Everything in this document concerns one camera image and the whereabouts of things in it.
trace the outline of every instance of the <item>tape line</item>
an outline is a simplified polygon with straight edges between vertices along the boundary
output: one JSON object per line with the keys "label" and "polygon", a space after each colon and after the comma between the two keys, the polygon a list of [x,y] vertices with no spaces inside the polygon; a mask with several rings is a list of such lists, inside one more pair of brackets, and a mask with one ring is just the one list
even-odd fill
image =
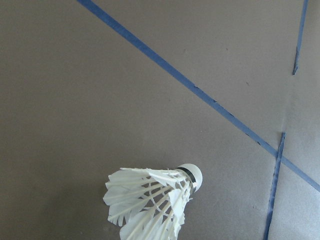
{"label": "tape line", "polygon": [[282,155],[285,147],[285,139],[286,139],[286,133],[283,132],[279,144],[279,150],[277,154],[277,158],[275,161],[274,166],[274,173],[272,178],[272,185],[271,185],[271,191],[270,191],[270,198],[269,198],[269,206],[268,206],[268,212],[266,216],[266,223],[265,223],[265,230],[263,235],[263,240],[268,240],[269,237],[269,229],[272,221],[272,215],[274,213],[274,205],[275,205],[275,198],[276,198],[276,191],[277,191],[277,184],[278,184],[278,177],[279,177],[279,171],[282,161]]}
{"label": "tape line", "polygon": [[[267,150],[270,154],[272,154],[275,158],[278,156],[278,151],[275,150],[269,143],[263,140],[259,135],[257,135],[254,131],[252,131],[249,127],[243,124],[238,118],[233,116],[230,112],[228,112],[224,107],[222,107],[216,100],[207,95],[204,91],[202,91],[199,87],[197,87],[192,81],[186,78],[182,73],[180,73],[177,69],[175,69],[172,65],[170,65],[166,60],[164,60],[161,56],[159,56],[156,52],[154,52],[150,47],[144,44],[139,38],[133,35],[130,31],[128,31],[124,26],[118,23],[115,19],[113,19],[109,14],[103,11],[99,6],[97,6],[91,0],[77,0],[81,3],[85,8],[87,8],[90,12],[92,12],[95,16],[97,16],[100,20],[106,23],[109,27],[115,30],[118,34],[124,37],[128,42],[134,45],[137,49],[139,49],[142,53],[148,56],[151,60],[153,60],[156,64],[158,64],[161,68],[167,71],[171,76],[173,76],[176,80],[182,83],[186,88],[188,88],[191,92],[197,95],[200,99],[202,99],[205,103],[215,109],[218,113],[224,116],[227,120],[229,120],[234,126],[244,132],[247,136],[249,136],[252,140],[254,140],[257,144]],[[299,175],[302,179],[308,182],[312,187],[314,187],[317,191],[320,192],[320,185],[317,184],[312,178],[307,176],[303,171],[301,171],[297,166],[295,166],[288,159],[283,157],[282,162],[293,172]]]}
{"label": "tape line", "polygon": [[302,35],[304,34],[304,26],[305,26],[308,1],[309,0],[304,0],[304,2],[303,2],[302,14],[301,14],[301,19],[300,19],[300,27],[299,27],[299,35],[298,35],[298,42],[296,44],[296,52],[295,52],[295,59],[294,59],[294,66],[293,66],[292,75],[296,75],[298,68],[299,68],[300,49],[301,49],[301,44],[302,44]]}

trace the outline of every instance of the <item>shuttlecock cork base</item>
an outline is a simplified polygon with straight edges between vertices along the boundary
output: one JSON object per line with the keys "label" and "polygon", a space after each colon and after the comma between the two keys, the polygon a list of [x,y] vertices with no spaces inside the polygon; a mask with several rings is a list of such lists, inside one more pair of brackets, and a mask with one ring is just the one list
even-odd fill
{"label": "shuttlecock cork base", "polygon": [[176,240],[185,223],[185,206],[202,180],[191,163],[174,170],[120,168],[105,184],[108,221],[123,226],[121,240]]}

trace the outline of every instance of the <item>floor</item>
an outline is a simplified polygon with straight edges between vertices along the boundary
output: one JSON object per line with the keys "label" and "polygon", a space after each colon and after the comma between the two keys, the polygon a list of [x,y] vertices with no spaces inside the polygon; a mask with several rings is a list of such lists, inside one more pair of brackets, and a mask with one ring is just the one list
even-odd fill
{"label": "floor", "polygon": [[[320,184],[320,2],[95,0]],[[194,163],[183,240],[262,240],[276,158],[77,1],[0,9],[0,239],[120,239],[120,167]],[[281,164],[270,240],[320,239],[320,192]]]}

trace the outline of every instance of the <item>feather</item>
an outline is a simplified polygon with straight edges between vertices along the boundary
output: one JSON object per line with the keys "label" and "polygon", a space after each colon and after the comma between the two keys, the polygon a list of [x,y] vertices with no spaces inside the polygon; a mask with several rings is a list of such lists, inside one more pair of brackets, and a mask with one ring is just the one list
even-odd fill
{"label": "feather", "polygon": [[125,220],[122,240],[177,239],[191,193],[183,172],[121,168],[109,176],[106,187],[103,200],[110,206],[108,221],[122,227]]}

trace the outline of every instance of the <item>black band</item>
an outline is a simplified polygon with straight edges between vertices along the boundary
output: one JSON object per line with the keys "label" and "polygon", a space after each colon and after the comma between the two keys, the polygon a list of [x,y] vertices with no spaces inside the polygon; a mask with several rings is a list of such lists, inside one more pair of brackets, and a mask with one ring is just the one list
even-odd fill
{"label": "black band", "polygon": [[177,169],[180,169],[180,170],[184,171],[184,172],[190,177],[191,182],[192,182],[193,192],[195,192],[195,191],[196,191],[196,188],[197,188],[197,187],[195,186],[196,178],[195,178],[195,176],[192,174],[192,172],[190,172],[188,169],[186,169],[186,168],[184,168],[184,167],[181,167],[181,166],[177,167]]}

